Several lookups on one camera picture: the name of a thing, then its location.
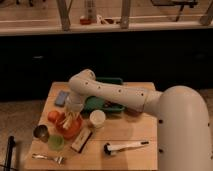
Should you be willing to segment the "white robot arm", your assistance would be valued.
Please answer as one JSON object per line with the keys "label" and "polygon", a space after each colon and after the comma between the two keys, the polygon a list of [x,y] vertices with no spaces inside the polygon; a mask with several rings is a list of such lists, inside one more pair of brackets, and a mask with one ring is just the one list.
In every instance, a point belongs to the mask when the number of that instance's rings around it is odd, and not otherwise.
{"label": "white robot arm", "polygon": [[68,81],[68,108],[80,112],[90,96],[157,118],[158,171],[213,171],[213,146],[207,105],[187,86],[163,92],[98,82],[85,69]]}

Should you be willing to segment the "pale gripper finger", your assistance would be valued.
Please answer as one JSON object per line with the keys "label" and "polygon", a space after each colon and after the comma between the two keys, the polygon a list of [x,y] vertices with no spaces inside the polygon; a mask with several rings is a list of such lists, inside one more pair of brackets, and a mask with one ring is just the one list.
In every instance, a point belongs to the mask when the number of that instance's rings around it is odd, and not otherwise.
{"label": "pale gripper finger", "polygon": [[80,115],[79,112],[74,113],[74,114],[72,115],[72,122],[73,122],[73,123],[80,123],[80,122],[81,122],[81,115]]}
{"label": "pale gripper finger", "polygon": [[65,113],[65,119],[63,120],[62,127],[66,130],[70,126],[70,119],[71,119],[71,113],[70,112]]}

